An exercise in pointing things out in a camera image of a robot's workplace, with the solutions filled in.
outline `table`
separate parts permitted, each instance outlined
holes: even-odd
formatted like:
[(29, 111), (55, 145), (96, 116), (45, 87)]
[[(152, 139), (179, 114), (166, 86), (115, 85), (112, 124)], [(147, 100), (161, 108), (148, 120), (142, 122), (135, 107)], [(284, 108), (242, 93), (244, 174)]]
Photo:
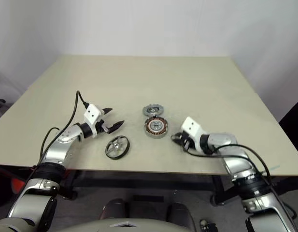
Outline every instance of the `table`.
[[(86, 101), (114, 109), (106, 123), (125, 123), (111, 135), (84, 141), (71, 169), (226, 174), (220, 160), (193, 157), (170, 140), (191, 116), (206, 131), (230, 132), (255, 149), (272, 175), (298, 175), (298, 152), (228, 57), (61, 56), (0, 119), (0, 164), (36, 164), (48, 129), (62, 128), (70, 118), (76, 90)], [(161, 139), (143, 129), (142, 108), (153, 103), (164, 106), (169, 123)], [(75, 123), (82, 123), (84, 112), (79, 104)], [(118, 135), (128, 137), (131, 148), (112, 160), (104, 150)]]

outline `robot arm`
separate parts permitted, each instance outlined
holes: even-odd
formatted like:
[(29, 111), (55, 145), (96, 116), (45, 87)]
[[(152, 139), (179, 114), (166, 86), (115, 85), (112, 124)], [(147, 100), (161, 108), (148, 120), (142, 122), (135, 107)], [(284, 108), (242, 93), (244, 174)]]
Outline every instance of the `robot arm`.
[(194, 148), (201, 155), (222, 158), (225, 169), (241, 197), (246, 213), (253, 214), (246, 221), (249, 232), (279, 231), (295, 232), (296, 227), (286, 212), (279, 197), (269, 186), (261, 173), (247, 159), (247, 154), (238, 146), (236, 138), (228, 133), (210, 133), (204, 131), (192, 118), (187, 117), (181, 126), (181, 133), (175, 134), (174, 142), (182, 145), (185, 150)]
[(34, 174), (28, 180), (7, 218), (0, 220), (0, 232), (47, 231), (50, 228), (57, 201), (56, 195), (70, 158), (83, 139), (93, 138), (101, 132), (111, 133), (124, 121), (108, 128), (101, 119), (111, 108), (86, 106), (84, 123), (75, 124), (62, 132), (51, 144)]

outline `gear wheel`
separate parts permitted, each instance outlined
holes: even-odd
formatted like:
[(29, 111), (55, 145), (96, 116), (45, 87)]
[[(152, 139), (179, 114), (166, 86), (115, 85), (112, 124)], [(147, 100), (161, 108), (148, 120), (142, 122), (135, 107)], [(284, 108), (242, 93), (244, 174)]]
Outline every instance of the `gear wheel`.
[(147, 105), (142, 110), (146, 116), (158, 116), (164, 112), (164, 107), (159, 104)]
[(150, 117), (145, 121), (144, 129), (147, 135), (159, 139), (166, 135), (168, 131), (168, 122), (162, 117)]

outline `metal disc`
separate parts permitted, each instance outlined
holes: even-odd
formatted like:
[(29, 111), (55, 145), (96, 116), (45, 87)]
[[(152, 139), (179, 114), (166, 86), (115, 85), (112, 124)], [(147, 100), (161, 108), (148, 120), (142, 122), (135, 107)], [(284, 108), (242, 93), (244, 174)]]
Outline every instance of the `metal disc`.
[(144, 129), (147, 135), (159, 139), (166, 135), (168, 122), (162, 117), (150, 117), (145, 121)]
[(129, 150), (129, 140), (127, 137), (120, 135), (113, 138), (106, 146), (106, 156), (113, 160), (122, 158)]
[(147, 105), (142, 110), (146, 116), (158, 116), (164, 112), (164, 107), (159, 104)]

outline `white wall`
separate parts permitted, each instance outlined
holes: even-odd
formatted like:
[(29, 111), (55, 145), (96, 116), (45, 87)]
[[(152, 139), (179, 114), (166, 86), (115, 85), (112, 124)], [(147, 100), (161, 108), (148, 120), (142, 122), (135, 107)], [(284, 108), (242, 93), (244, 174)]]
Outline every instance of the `white wall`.
[(0, 30), (11, 36), (8, 55), (0, 48), (8, 56), (0, 70), (23, 88), (53, 62), (55, 49), (229, 55), (277, 120), (298, 101), (298, 0), (0, 0), (6, 2), (12, 10), (0, 11), (0, 23), (8, 29)]
[(0, 0), (0, 98), (16, 101), (58, 55), (43, 17), (49, 4)]

